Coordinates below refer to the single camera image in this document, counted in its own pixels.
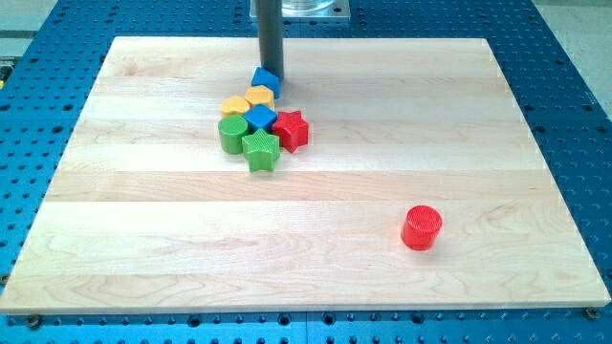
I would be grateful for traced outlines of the clear robot base plate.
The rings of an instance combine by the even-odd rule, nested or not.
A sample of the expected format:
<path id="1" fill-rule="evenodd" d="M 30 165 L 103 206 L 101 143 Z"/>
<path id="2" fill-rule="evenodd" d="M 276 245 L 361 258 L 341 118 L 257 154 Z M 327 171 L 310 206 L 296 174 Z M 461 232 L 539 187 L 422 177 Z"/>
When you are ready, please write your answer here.
<path id="1" fill-rule="evenodd" d="M 351 19 L 349 0 L 281 0 L 283 20 L 345 23 Z"/>

